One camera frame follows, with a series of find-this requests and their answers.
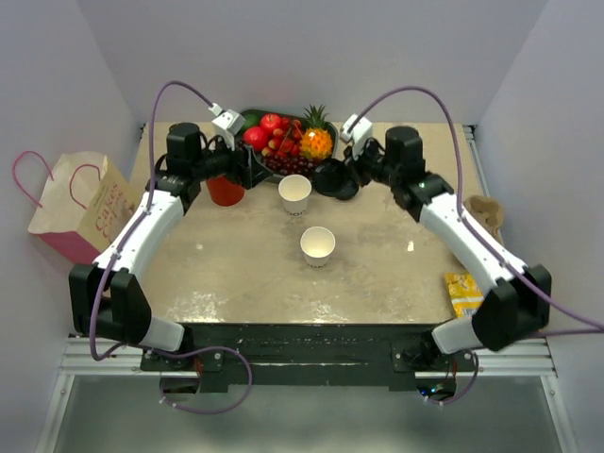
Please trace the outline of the black coffee cup lid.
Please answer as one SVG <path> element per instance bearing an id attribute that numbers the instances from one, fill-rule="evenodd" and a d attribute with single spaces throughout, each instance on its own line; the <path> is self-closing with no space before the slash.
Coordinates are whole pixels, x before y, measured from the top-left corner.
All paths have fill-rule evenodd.
<path id="1" fill-rule="evenodd" d="M 322 160 L 313 170 L 312 185 L 319 194 L 340 201 L 352 199 L 359 191 L 344 163 L 333 158 Z"/>

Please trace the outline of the white paper coffee cup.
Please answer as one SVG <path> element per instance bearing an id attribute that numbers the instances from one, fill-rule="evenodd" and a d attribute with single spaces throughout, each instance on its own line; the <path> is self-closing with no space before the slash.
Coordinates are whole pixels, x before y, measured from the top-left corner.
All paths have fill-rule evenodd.
<path id="1" fill-rule="evenodd" d="M 309 227 L 300 238 L 300 248 L 306 263 L 315 268 L 323 267 L 335 250 L 334 234 L 322 226 Z"/>

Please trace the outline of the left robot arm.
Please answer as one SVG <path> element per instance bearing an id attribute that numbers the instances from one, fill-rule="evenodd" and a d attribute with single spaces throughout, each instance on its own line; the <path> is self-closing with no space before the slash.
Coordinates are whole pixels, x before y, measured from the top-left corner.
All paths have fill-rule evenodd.
<path id="1" fill-rule="evenodd" d="M 159 246 L 200 194 L 203 182 L 223 176 L 252 189 L 271 176 L 253 148 L 226 132 L 208 139 L 199 126 L 170 126 L 166 152 L 151 161 L 140 205 L 113 243 L 92 263 L 69 274 L 75 329 L 89 338 L 92 357 L 104 357 L 95 339 L 157 350 L 175 370 L 195 359 L 189 328 L 153 315 L 140 279 Z"/>

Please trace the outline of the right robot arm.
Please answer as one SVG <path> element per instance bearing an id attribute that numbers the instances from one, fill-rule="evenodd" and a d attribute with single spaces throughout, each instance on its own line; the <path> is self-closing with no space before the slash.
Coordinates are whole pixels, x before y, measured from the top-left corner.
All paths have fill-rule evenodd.
<path id="1" fill-rule="evenodd" d="M 343 127 L 341 140 L 346 145 L 344 165 L 356 182 L 389 187 L 397 206 L 443 241 L 483 294 L 472 316 L 424 333 L 408 355 L 412 361 L 440 371 L 464 349 L 499 351 L 548 324 L 549 272 L 542 265 L 529 267 L 510 253 L 459 204 L 453 188 L 427 170 L 416 129 L 392 127 L 379 143 L 372 124 L 362 121 L 353 129 Z"/>

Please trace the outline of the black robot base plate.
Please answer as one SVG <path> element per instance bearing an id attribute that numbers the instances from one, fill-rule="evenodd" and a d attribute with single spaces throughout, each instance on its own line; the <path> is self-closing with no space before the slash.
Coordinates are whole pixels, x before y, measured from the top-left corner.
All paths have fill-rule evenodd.
<path id="1" fill-rule="evenodd" d="M 183 352 L 196 358 L 143 357 L 145 372 L 192 377 L 199 363 L 201 389 L 231 385 L 367 386 L 413 391 L 420 374 L 429 383 L 445 371 L 470 372 L 463 352 L 422 359 L 427 325 L 188 323 Z"/>

